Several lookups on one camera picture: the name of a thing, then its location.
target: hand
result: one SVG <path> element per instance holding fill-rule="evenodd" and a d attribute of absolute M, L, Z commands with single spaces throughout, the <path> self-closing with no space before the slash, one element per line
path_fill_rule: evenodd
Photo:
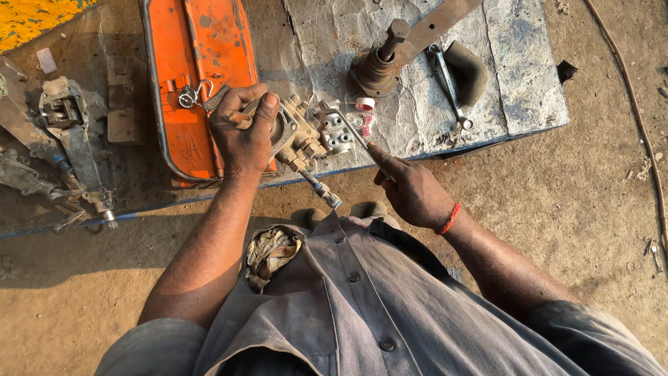
<path fill-rule="evenodd" d="M 385 195 L 394 211 L 404 221 L 430 229 L 440 229 L 446 224 L 455 203 L 431 171 L 418 163 L 395 158 L 375 143 L 369 143 L 369 151 L 378 164 L 396 180 L 396 183 L 388 180 L 378 170 L 373 182 L 385 189 Z"/>
<path fill-rule="evenodd" d="M 258 98 L 262 99 L 255 110 L 253 124 L 239 130 L 237 123 L 227 116 Z M 211 135 L 225 162 L 225 179 L 259 178 L 267 169 L 271 150 L 269 131 L 279 113 L 279 101 L 278 95 L 267 92 L 266 84 L 232 89 L 225 94 L 209 119 Z"/>

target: foot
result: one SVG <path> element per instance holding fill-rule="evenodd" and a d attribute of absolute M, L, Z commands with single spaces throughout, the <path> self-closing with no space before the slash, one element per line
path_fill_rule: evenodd
<path fill-rule="evenodd" d="M 369 203 L 369 206 L 366 210 L 367 217 L 373 217 L 374 215 L 387 214 L 387 208 L 385 204 L 380 201 L 374 201 Z"/>
<path fill-rule="evenodd" d="M 323 219 L 327 217 L 324 211 L 320 209 L 311 209 L 308 216 L 306 217 L 306 222 L 309 227 L 309 230 L 313 231 Z"/>

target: workbench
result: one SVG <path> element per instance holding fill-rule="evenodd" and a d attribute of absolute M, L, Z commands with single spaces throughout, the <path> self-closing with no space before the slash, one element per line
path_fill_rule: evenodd
<path fill-rule="evenodd" d="M 413 25 L 440 2 L 248 0 L 243 4 L 260 79 L 270 90 L 282 97 L 298 93 L 311 104 L 339 99 L 344 112 L 350 112 L 355 110 L 358 93 L 349 92 L 345 81 L 354 54 L 383 41 L 392 19 L 404 18 Z M 402 68 L 399 88 L 377 101 L 370 140 L 402 158 L 453 157 L 568 122 L 540 0 L 485 0 L 438 43 L 446 48 L 455 39 L 480 56 L 489 71 L 483 97 L 464 111 L 476 124 L 473 130 L 460 130 L 433 57 L 420 54 Z M 35 67 L 35 52 L 46 47 L 58 66 L 48 75 Z M 44 80 L 59 76 L 106 98 L 108 56 L 146 61 L 137 1 L 99 1 L 79 17 L 5 55 L 29 76 L 26 86 L 31 103 L 38 99 Z M 162 160 L 152 121 L 148 126 L 147 146 L 112 146 L 119 220 L 149 209 L 211 199 L 215 193 L 214 189 L 172 188 L 172 175 Z M 0 145 L 27 155 L 27 149 L 2 128 Z M 336 174 L 372 164 L 356 145 L 344 155 L 317 161 L 314 173 Z M 48 170 L 41 161 L 29 165 Z M 263 181 L 261 187 L 300 180 L 300 175 L 279 165 L 279 175 Z M 44 198 L 22 196 L 9 187 L 0 187 L 0 207 L 0 238 L 45 231 L 62 218 Z"/>

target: combination wrench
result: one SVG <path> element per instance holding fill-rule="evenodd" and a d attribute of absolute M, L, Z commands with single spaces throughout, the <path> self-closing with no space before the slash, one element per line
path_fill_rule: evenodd
<path fill-rule="evenodd" d="M 450 96 L 450 101 L 452 102 L 452 106 L 455 108 L 455 114 L 457 115 L 457 122 L 459 122 L 462 128 L 464 128 L 465 130 L 472 130 L 473 120 L 464 116 L 464 113 L 460 108 L 459 102 L 457 102 L 457 94 L 455 93 L 455 86 L 452 83 L 452 78 L 450 77 L 450 73 L 448 72 L 448 68 L 446 67 L 446 61 L 443 59 L 443 51 L 441 50 L 441 47 L 438 44 L 434 43 L 429 46 L 427 51 L 429 52 L 429 54 L 436 56 L 436 59 L 438 60 L 438 65 L 441 67 L 441 72 L 443 73 L 443 77 L 446 80 L 446 90 L 448 92 L 448 96 Z"/>

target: dirt ground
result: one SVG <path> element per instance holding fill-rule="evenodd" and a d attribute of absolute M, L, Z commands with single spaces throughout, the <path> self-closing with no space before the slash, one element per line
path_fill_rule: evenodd
<path fill-rule="evenodd" d="M 630 64 L 655 152 L 668 154 L 662 135 L 668 134 L 668 100 L 657 91 L 668 87 L 667 4 L 597 3 Z M 555 62 L 579 68 L 564 85 L 570 124 L 424 164 L 484 226 L 586 303 L 621 319 L 665 367 L 668 285 L 643 255 L 642 240 L 659 237 L 655 195 L 650 179 L 635 177 L 645 152 L 623 81 L 582 1 L 571 0 L 568 14 L 558 13 L 552 0 L 543 7 Z M 662 171 L 666 159 L 659 161 Z M 626 179 L 629 171 L 634 177 Z M 340 213 L 362 201 L 387 202 L 371 182 L 374 174 L 363 169 L 323 179 L 343 199 Z M 98 235 L 75 229 L 0 241 L 0 255 L 13 260 L 12 274 L 0 280 L 0 375 L 92 374 L 104 351 L 135 325 L 153 283 L 207 205 L 154 211 Z M 261 190 L 249 231 L 289 222 L 309 207 L 325 209 L 304 183 Z M 462 268 L 446 242 L 401 224 L 444 264 Z M 464 282 L 476 288 L 466 273 Z"/>

